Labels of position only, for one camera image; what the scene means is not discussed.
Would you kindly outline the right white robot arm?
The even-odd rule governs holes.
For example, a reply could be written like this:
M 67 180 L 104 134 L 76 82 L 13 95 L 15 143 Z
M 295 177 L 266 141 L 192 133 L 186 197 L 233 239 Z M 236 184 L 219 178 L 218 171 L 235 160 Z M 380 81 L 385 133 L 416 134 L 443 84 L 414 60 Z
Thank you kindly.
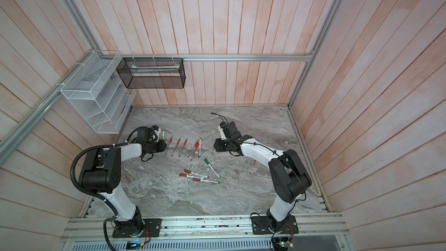
M 242 135 L 234 122 L 222 121 L 218 130 L 221 137 L 214 143 L 217 152 L 252 158 L 269 169 L 276 197 L 266 216 L 252 218 L 253 232 L 273 234 L 292 226 L 294 219 L 290 213 L 297 202 L 307 199 L 306 192 L 312 185 L 297 152 L 265 146 L 249 135 Z

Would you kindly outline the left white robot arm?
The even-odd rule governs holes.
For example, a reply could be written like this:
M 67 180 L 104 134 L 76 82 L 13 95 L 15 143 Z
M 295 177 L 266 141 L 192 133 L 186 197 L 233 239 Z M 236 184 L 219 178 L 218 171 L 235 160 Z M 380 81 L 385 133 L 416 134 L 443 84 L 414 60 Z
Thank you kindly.
M 160 127 L 138 127 L 123 143 L 93 146 L 81 151 L 73 160 L 77 163 L 85 157 L 80 174 L 76 175 L 75 165 L 72 165 L 70 178 L 79 191 L 100 199 L 110 208 L 113 212 L 111 221 L 116 228 L 136 236 L 143 230 L 144 221 L 139 208 L 122 188 L 121 163 L 134 158 L 144 162 L 147 154 L 151 160 L 155 153 L 164 152 L 166 147 Z

